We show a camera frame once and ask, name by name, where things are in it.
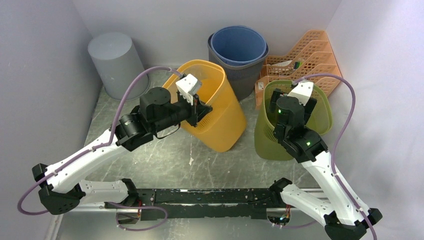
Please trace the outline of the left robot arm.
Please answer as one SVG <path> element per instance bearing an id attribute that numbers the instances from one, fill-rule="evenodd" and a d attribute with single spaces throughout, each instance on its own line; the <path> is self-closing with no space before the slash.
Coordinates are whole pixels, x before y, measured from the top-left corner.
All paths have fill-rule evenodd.
<path id="1" fill-rule="evenodd" d="M 41 204 L 53 215 L 67 213 L 80 204 L 99 202 L 108 206 L 136 207 L 141 200 L 130 179 L 95 182 L 87 181 L 86 176 L 100 165 L 152 141 L 162 130 L 180 127 L 182 122 L 196 127 L 212 110 L 197 94 L 184 98 L 178 93 L 176 102 L 172 102 L 171 93 L 166 88 L 148 90 L 140 97 L 139 105 L 95 141 L 68 159 L 32 168 L 34 179 L 39 182 Z"/>

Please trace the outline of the light grey plastic bucket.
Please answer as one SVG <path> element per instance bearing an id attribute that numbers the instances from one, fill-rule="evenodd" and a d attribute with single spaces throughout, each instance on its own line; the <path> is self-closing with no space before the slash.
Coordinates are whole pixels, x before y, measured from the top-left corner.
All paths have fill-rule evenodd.
<path id="1" fill-rule="evenodd" d="M 145 68 L 130 36 L 108 32 L 94 37 L 88 53 L 109 97 L 121 100 Z"/>

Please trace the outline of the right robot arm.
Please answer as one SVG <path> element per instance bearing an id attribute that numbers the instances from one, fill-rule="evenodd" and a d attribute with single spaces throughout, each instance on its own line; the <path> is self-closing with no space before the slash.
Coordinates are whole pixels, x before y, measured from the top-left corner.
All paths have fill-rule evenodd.
<path id="1" fill-rule="evenodd" d="M 323 226 L 332 240 L 359 240 L 382 219 L 377 208 L 370 208 L 355 195 L 332 162 L 331 152 L 321 136 L 306 127 L 316 100 L 305 94 L 302 103 L 292 93 L 280 89 L 272 93 L 268 110 L 276 114 L 273 131 L 277 142 L 315 179 L 328 201 L 298 188 L 287 178 L 270 186 L 270 202 L 275 207 L 295 207 Z"/>

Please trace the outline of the yellow mesh waste basket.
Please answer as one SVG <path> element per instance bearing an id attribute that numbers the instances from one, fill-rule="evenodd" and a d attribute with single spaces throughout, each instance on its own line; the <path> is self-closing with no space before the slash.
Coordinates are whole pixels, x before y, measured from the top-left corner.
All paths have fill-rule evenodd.
<path id="1" fill-rule="evenodd" d="M 181 127 L 216 152 L 230 150 L 245 131 L 247 119 L 224 69 L 210 61 L 195 59 L 184 63 L 177 71 L 201 81 L 197 92 L 199 99 L 212 107 L 197 127 L 187 121 L 183 121 Z"/>

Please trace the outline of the olive green mesh basket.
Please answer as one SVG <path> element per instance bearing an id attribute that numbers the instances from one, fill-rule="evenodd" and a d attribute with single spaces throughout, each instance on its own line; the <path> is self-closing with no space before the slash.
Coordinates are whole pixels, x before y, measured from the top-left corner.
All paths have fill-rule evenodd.
<path id="1" fill-rule="evenodd" d="M 289 93 L 292 90 L 291 83 L 290 80 L 269 80 L 268 77 L 263 77 L 255 85 L 256 93 L 262 93 L 262 98 L 259 100 L 259 114 L 254 129 L 254 147 L 257 155 L 265 160 L 290 161 L 293 159 L 274 137 L 276 113 L 268 111 L 273 91 L 280 89 L 283 93 Z M 325 135 L 333 125 L 328 98 L 317 86 L 313 87 L 311 97 L 317 100 L 317 104 L 306 126 L 320 135 Z"/>

